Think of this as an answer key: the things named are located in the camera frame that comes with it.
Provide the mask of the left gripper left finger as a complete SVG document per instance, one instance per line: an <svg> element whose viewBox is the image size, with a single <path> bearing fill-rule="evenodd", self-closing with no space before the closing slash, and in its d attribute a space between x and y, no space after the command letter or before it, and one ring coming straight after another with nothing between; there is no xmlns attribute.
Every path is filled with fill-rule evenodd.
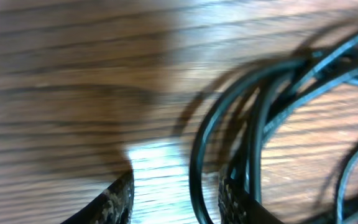
<svg viewBox="0 0 358 224"><path fill-rule="evenodd" d="M62 224L130 224L134 189L134 173L128 171Z"/></svg>

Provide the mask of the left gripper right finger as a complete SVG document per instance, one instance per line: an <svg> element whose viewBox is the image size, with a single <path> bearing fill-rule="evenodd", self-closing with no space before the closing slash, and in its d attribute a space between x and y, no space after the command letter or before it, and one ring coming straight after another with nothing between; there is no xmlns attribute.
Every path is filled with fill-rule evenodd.
<svg viewBox="0 0 358 224"><path fill-rule="evenodd" d="M227 167L219 171L218 206L221 224L283 224L227 175Z"/></svg>

